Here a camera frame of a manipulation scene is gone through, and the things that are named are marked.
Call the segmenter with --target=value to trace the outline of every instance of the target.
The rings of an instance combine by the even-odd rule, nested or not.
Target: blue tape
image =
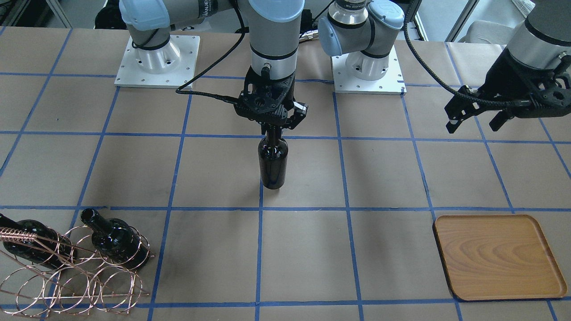
[[[561,161],[563,168],[567,172],[567,176],[569,176],[569,178],[571,178],[571,171],[569,171],[569,167],[567,166],[567,164],[563,160],[563,157],[561,156],[561,153],[559,152],[557,145],[555,145],[555,143],[553,142],[553,139],[551,138],[551,135],[549,134],[549,131],[547,130],[547,126],[543,123],[543,119],[539,118],[539,123],[543,127],[543,130],[545,130],[545,133],[547,134],[547,138],[549,139],[549,142],[551,143],[551,145],[553,145],[553,149],[555,149],[555,153],[557,154],[557,157],[559,157],[559,160]]]

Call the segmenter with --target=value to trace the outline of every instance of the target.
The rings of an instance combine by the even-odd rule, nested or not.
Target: wine bottle
[[[277,126],[267,126],[266,137],[258,144],[262,184],[270,190],[280,188],[286,179],[288,147]]]
[[[81,213],[81,221],[93,230],[91,242],[104,256],[128,270],[143,267],[148,261],[148,248],[139,235],[118,218],[105,219],[93,208]]]
[[[15,222],[7,218],[6,216],[0,214],[0,227],[13,228],[15,230],[23,232],[31,232],[47,239],[52,239],[54,241],[60,241],[62,243],[69,244],[69,245],[60,244],[58,246],[56,242],[50,242],[48,240],[38,239],[37,241],[41,242],[50,250],[57,252],[62,257],[67,258],[64,261],[62,261],[56,255],[44,250],[41,244],[38,244],[37,242],[34,241],[21,242],[22,244],[13,243],[13,242],[4,242],[3,244],[6,251],[14,254],[15,256],[27,259],[34,264],[40,264],[51,270],[61,268],[65,263],[70,261],[70,258],[72,258],[72,248],[69,239],[64,237],[63,235],[58,234],[56,231],[45,226],[41,222],[38,222],[37,220],[25,219],[19,222]]]

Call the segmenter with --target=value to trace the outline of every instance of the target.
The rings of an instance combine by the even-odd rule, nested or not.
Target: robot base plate
[[[117,71],[115,85],[136,88],[175,89],[194,77],[200,37],[194,35],[172,35],[171,42],[180,49],[180,63],[167,73],[150,74],[138,66],[136,52],[129,38],[121,66]]]
[[[407,88],[404,86],[403,73],[400,70],[399,60],[395,47],[389,53],[389,68],[384,77],[377,81],[366,81],[351,75],[345,67],[345,60],[349,54],[332,57],[333,81],[335,92],[338,94],[380,94],[404,95]]]

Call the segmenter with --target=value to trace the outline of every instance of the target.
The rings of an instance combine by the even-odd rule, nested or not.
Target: bottle neck
[[[103,218],[93,208],[86,208],[81,212],[81,221],[96,232],[109,234],[113,231],[113,223]]]
[[[3,214],[0,214],[0,228],[1,227],[8,227],[8,228],[15,228],[17,230],[21,230],[22,226],[15,221],[5,217]]]

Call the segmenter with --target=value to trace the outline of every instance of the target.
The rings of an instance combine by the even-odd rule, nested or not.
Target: wood grain
[[[529,215],[444,215],[436,240],[452,291],[463,300],[560,298],[567,285]]]

